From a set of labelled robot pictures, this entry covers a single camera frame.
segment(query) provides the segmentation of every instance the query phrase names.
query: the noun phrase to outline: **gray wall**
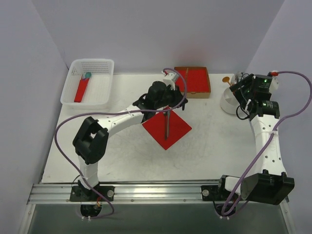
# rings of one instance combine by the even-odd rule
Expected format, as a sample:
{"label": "gray wall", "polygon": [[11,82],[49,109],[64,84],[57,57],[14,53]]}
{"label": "gray wall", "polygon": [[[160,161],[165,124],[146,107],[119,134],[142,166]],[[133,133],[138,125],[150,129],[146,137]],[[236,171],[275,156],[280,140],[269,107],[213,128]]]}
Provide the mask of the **gray wall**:
{"label": "gray wall", "polygon": [[117,72],[205,65],[245,70],[284,0],[33,0],[67,65],[110,58]]}
{"label": "gray wall", "polygon": [[[263,39],[248,72],[294,70],[312,77],[312,1],[286,0]],[[303,107],[309,91],[303,78],[280,75],[280,87],[273,99],[282,116]],[[312,107],[279,128],[281,153],[288,176],[295,178],[290,208],[299,234],[312,233]]]}
{"label": "gray wall", "polygon": [[39,181],[67,69],[30,0],[0,8],[0,228],[17,232]]}

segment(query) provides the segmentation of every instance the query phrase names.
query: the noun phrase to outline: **screw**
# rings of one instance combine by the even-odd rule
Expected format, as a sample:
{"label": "screw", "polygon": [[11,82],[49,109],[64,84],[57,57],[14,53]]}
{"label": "screw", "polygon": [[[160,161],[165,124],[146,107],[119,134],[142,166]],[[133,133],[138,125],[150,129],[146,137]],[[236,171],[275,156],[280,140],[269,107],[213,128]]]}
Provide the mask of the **screw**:
{"label": "screw", "polygon": [[207,189],[203,190],[202,192],[203,196],[208,196],[209,195],[209,191]]}
{"label": "screw", "polygon": [[113,191],[113,190],[109,190],[109,191],[107,192],[107,196],[108,196],[108,197],[114,196],[114,191]]}

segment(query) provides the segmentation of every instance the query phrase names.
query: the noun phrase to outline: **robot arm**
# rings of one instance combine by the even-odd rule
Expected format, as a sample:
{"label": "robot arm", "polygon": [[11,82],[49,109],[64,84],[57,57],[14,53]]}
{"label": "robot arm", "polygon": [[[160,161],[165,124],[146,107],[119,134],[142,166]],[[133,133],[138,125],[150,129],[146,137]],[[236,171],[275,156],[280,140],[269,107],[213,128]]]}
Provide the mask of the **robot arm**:
{"label": "robot arm", "polygon": [[[93,188],[99,186],[98,162],[105,154],[108,139],[114,134],[135,124],[143,123],[153,117],[156,112],[145,110],[157,110],[162,107],[175,107],[183,99],[183,95],[175,81],[178,75],[168,73],[163,82],[155,81],[149,88],[148,93],[143,94],[137,101],[127,109],[121,111],[120,115],[107,116],[94,120],[88,117],[82,123],[73,145],[79,156],[80,170],[85,180]],[[184,110],[187,99],[184,99],[179,107]],[[81,179],[78,185],[85,197],[92,195],[92,190]]]}
{"label": "robot arm", "polygon": [[[259,153],[274,133],[267,149],[262,153],[250,172],[235,191],[243,200],[278,205],[294,188],[294,179],[287,177],[280,148],[278,130],[273,128],[279,121],[278,103],[270,101],[272,77],[250,74],[230,89],[243,109],[249,112],[249,121]],[[232,191],[239,178],[224,176],[224,188]]]}

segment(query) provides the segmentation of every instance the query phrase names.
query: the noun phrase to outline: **red square block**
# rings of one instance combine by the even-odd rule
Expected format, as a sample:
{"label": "red square block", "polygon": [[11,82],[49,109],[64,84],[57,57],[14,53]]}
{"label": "red square block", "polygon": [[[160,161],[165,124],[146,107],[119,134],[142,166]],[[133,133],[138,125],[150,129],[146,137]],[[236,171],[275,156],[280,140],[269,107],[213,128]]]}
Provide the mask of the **red square block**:
{"label": "red square block", "polygon": [[174,111],[170,112],[169,137],[167,140],[165,140],[165,126],[165,116],[163,113],[158,113],[143,123],[143,127],[165,150],[169,149],[192,129]]}

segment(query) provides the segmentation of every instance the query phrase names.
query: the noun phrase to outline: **white tabletop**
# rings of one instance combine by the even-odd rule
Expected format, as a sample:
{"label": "white tabletop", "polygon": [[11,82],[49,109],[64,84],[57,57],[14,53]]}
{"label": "white tabletop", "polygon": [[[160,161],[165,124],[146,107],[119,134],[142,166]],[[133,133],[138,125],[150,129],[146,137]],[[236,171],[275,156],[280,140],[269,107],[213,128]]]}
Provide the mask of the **white tabletop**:
{"label": "white tabletop", "polygon": [[[112,136],[98,166],[100,181],[148,181],[219,179],[222,175],[241,176],[255,156],[254,137],[249,122],[222,111],[220,97],[232,74],[209,74],[209,99],[189,99],[185,111],[175,110],[192,130],[165,151],[142,127],[129,127]],[[161,74],[114,75],[107,109],[118,112],[136,101]],[[58,123],[88,110],[62,107]],[[78,165],[72,141],[86,117],[63,125],[58,134],[61,148]],[[54,141],[44,169],[42,183],[72,182],[78,172],[59,153]]]}

